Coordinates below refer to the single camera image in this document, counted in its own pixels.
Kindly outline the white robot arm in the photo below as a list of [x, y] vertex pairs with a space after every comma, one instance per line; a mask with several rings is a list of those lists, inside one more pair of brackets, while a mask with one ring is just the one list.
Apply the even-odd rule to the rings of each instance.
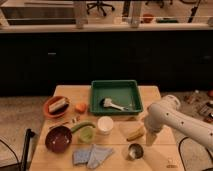
[[158, 134], [167, 125], [213, 151], [213, 125], [179, 112], [180, 106], [179, 99], [173, 95], [153, 102], [148, 106], [148, 115], [144, 118], [146, 130]]

